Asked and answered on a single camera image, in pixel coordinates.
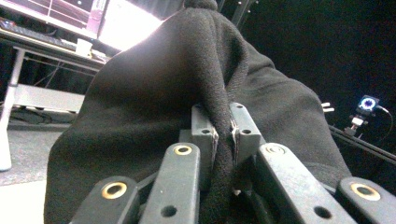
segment desk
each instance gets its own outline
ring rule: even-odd
[[[20,78],[25,53],[27,52],[42,56],[60,63],[68,63],[76,67],[89,69],[95,72],[99,71],[106,62],[84,57],[76,54],[74,51],[62,49],[51,44],[23,35],[13,34],[2,29],[0,29],[0,42],[13,46],[13,48],[17,51],[11,79],[8,82],[6,98],[0,120],[0,171],[6,171],[11,168],[7,126],[9,117],[11,115],[12,106],[15,104],[27,104],[37,107],[49,107],[52,109],[78,112],[84,100],[84,96],[79,94],[19,85],[18,81]],[[42,98],[40,96],[43,94],[46,94],[45,101],[34,103],[33,99]]]

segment black cloth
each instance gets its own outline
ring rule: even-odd
[[[232,101],[247,107],[267,141],[291,148],[320,181],[334,186],[350,175],[318,97],[276,71],[212,5],[203,6],[209,7],[181,10],[96,75],[78,118],[49,154],[46,223],[70,221],[102,179],[124,175],[138,182],[156,172],[179,130],[190,128],[197,103],[219,133],[200,223],[230,215]]]

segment cable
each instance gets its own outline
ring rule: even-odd
[[[386,108],[384,108],[384,107],[382,107],[382,106],[380,106],[380,105],[378,105],[377,108],[378,108],[378,109],[381,109],[382,111],[384,111],[385,113],[387,113],[387,114],[390,116],[390,126],[389,126],[389,130],[388,130],[388,132],[385,134],[384,137],[382,137],[381,139],[378,140],[378,143],[380,143],[380,142],[384,141],[384,140],[388,137],[388,135],[392,132],[392,129],[393,129],[393,116],[390,114],[390,112],[389,112]]]

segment white cup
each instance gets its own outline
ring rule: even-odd
[[[83,39],[77,39],[76,54],[85,57],[91,56],[91,48],[92,48],[92,43]]]

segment bright screen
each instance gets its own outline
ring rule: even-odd
[[[0,0],[0,6],[97,38],[106,0]]]
[[[125,50],[149,37],[162,23],[126,0],[110,0],[98,39]]]

